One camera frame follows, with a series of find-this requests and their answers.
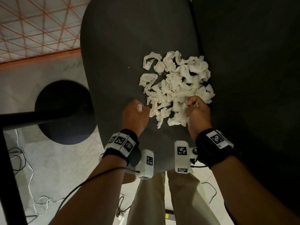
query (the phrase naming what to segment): tiled floor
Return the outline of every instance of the tiled floor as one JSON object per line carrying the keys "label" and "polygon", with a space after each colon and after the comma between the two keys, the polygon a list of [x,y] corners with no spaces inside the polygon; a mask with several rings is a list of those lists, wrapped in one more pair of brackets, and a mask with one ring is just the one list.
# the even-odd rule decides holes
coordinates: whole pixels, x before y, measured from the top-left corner
{"label": "tiled floor", "polygon": [[[80,56],[50,60],[27,66],[18,66],[0,71],[0,114],[33,111],[39,92],[49,83],[61,79],[70,79],[86,87],[87,81]],[[32,193],[37,200],[42,195],[54,201],[65,197],[74,187],[84,181],[98,163],[98,156],[104,151],[98,129],[85,141],[77,145],[60,145],[49,140],[38,126],[18,129],[20,146],[24,149],[27,160],[35,170],[31,183]],[[8,148],[17,142],[14,130],[5,133]],[[16,179],[22,202],[27,215],[33,214],[32,199],[29,197],[28,182],[32,172],[26,167],[17,174]],[[224,208],[223,198],[215,178],[208,168],[194,168],[194,174],[201,182],[209,182],[217,189],[217,195],[210,207],[223,225],[233,224]],[[173,209],[171,196],[166,180],[165,204]],[[125,199],[122,208],[127,208],[133,201],[139,180],[122,186],[121,193]],[[204,184],[208,200],[215,191],[209,184]],[[59,206],[50,204],[48,212],[39,216],[31,225],[48,224]],[[43,213],[45,207],[39,207]],[[0,224],[3,216],[0,210]],[[115,218],[114,225],[119,224]],[[174,221],[166,220],[166,225],[174,225]]]}

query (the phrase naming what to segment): white cable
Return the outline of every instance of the white cable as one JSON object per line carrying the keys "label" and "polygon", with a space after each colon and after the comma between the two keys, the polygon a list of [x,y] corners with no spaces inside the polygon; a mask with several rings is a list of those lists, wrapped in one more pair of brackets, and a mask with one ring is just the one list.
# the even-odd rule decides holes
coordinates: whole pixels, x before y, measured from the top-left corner
{"label": "white cable", "polygon": [[[49,204],[50,204],[50,203],[52,203],[52,204],[58,203],[58,202],[64,200],[64,198],[62,198],[62,199],[60,199],[60,200],[54,202],[52,198],[49,198],[49,197],[47,197],[47,196],[41,196],[37,201],[35,201],[35,199],[34,199],[34,197],[33,197],[33,194],[32,194],[32,192],[31,192],[31,188],[30,188],[30,184],[31,184],[31,181],[32,181],[32,178],[33,178],[33,175],[35,174],[35,172],[34,172],[32,166],[31,166],[31,164],[30,164],[30,163],[28,162],[28,160],[26,159],[26,157],[25,157],[25,152],[24,152],[24,151],[21,149],[21,147],[20,147],[18,130],[15,129],[15,131],[16,131],[16,135],[17,135],[17,145],[18,145],[18,148],[20,148],[20,150],[22,151],[22,153],[23,153],[23,155],[24,155],[24,159],[26,160],[26,164],[28,165],[28,167],[29,167],[30,170],[32,171],[32,175],[31,175],[30,180],[29,180],[29,183],[28,183],[28,190],[29,190],[29,194],[30,194],[30,196],[31,196],[31,198],[32,198],[32,201],[33,201],[33,209],[34,209],[34,211],[35,211],[35,215],[37,215],[37,216],[39,216],[39,215],[44,215],[44,214],[48,211],[48,207],[49,207]],[[45,204],[37,203],[39,200],[41,200],[41,199],[43,199],[43,198],[46,198],[46,199],[47,199],[47,201],[46,201]],[[45,212],[42,213],[42,214],[39,214],[39,213],[37,212],[36,205],[46,206]]]}

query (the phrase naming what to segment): red wire mesh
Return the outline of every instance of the red wire mesh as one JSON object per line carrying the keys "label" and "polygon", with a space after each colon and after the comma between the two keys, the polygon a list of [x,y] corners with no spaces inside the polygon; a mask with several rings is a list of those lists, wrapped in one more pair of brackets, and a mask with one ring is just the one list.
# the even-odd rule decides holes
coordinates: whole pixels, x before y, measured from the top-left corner
{"label": "red wire mesh", "polygon": [[0,0],[0,63],[80,48],[90,0]]}

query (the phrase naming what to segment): fist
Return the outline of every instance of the fist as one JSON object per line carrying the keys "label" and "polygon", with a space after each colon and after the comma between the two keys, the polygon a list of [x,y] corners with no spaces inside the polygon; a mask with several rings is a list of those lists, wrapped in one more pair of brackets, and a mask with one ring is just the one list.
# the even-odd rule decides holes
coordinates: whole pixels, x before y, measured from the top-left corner
{"label": "fist", "polygon": [[199,133],[212,128],[210,108],[199,96],[189,97],[187,105],[186,116],[190,118],[188,130],[191,138],[196,140]]}
{"label": "fist", "polygon": [[[142,105],[142,111],[139,112],[137,105]],[[130,129],[135,132],[137,137],[141,135],[149,121],[150,108],[144,106],[138,100],[130,102],[123,111],[122,129]]]}

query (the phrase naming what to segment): person's leg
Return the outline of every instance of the person's leg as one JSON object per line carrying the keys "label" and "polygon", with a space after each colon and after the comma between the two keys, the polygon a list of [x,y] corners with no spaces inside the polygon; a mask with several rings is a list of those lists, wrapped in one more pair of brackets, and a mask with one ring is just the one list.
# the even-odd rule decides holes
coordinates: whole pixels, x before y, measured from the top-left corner
{"label": "person's leg", "polygon": [[167,174],[177,225],[220,224],[208,205],[201,182],[192,173],[171,170]]}
{"label": "person's leg", "polygon": [[127,225],[165,225],[165,172],[141,180],[132,202]]}

